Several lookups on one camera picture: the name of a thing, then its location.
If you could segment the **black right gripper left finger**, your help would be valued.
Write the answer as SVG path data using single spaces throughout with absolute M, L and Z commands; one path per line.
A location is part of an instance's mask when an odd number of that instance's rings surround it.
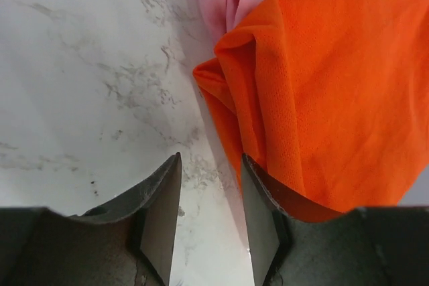
M 182 160 L 83 215 L 1 209 L 2 285 L 167 285 Z

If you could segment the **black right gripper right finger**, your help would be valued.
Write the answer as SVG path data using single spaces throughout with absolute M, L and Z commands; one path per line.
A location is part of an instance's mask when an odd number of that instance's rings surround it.
M 241 186 L 256 285 L 427 285 L 428 208 L 357 208 L 339 217 L 293 190 L 289 201 L 322 217 L 298 220 L 267 189 L 250 156 Z

